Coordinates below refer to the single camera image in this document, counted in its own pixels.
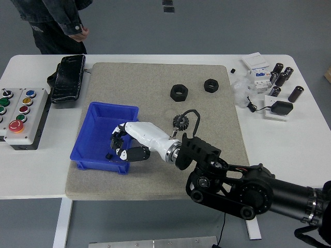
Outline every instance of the black cable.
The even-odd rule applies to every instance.
[[[263,108],[261,108],[261,109],[257,109],[258,107],[256,107],[250,100],[249,100],[249,97],[247,97],[247,99],[248,99],[248,101],[249,101],[249,103],[248,103],[248,105],[247,105],[247,108],[249,108],[249,110],[252,112],[252,113],[254,113],[255,111],[260,111],[260,110],[263,110],[263,109],[266,109],[267,107],[268,108],[271,108],[271,106],[266,106],[266,107],[263,107]]]
[[[188,110],[188,111],[186,111],[186,112],[184,112],[181,116],[180,116],[180,118],[178,118],[178,120],[176,121],[176,127],[178,127],[179,128],[179,123],[180,123],[180,121],[183,119],[183,117],[186,115],[186,114],[188,114],[188,113],[191,113],[191,112],[194,112],[195,113],[195,115],[197,116],[197,121],[196,121],[196,123],[195,123],[195,127],[194,127],[194,130],[193,130],[193,137],[195,136],[195,133],[197,132],[197,129],[198,129],[198,126],[199,126],[199,123],[200,123],[200,114],[199,114],[199,112],[198,111],[196,111],[196,110]]]
[[[294,236],[298,239],[304,241],[307,244],[310,244],[312,246],[315,246],[317,248],[330,248],[331,246],[322,244],[321,242],[317,241],[316,239],[312,238],[309,235],[305,235],[304,233],[307,233],[312,230],[316,230],[318,227],[316,226],[306,226],[302,228],[298,228],[294,231]]]
[[[225,226],[225,215],[227,213],[224,213],[224,221],[223,221],[223,226],[222,226],[222,231],[221,231],[221,235],[219,236],[218,242],[217,242],[217,246],[219,245],[219,242],[221,242],[221,238],[222,238],[222,234],[223,234],[223,230],[224,230],[224,226]]]

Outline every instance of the gray floor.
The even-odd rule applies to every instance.
[[[32,31],[10,1],[0,10],[0,75],[17,54],[39,54]],[[331,84],[330,0],[95,1],[81,11],[91,34],[90,54],[288,54],[291,55],[329,127]],[[0,200],[0,247],[51,247],[59,199]],[[221,213],[190,201],[75,202],[67,247],[89,242],[215,236]],[[263,240],[248,241],[245,223],[231,216],[223,247],[308,247],[293,237],[301,223],[274,213],[260,216]]]

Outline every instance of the person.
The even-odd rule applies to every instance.
[[[21,19],[28,21],[41,54],[87,54],[83,41],[89,29],[78,10],[93,0],[11,0]]]

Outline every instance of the clear plastic bag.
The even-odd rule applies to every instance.
[[[234,97],[234,103],[239,107],[247,107],[249,100],[258,95],[258,89],[255,84],[245,77],[237,79],[231,84],[231,90]]]

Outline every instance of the blue plastic bin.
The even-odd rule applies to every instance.
[[[138,111],[136,106],[92,102],[70,155],[70,159],[76,161],[77,168],[128,174],[130,163],[121,160],[110,149],[110,137],[119,124],[137,121]],[[123,149],[130,148],[130,136],[123,136],[123,140]],[[106,158],[107,153],[113,155],[110,160]]]

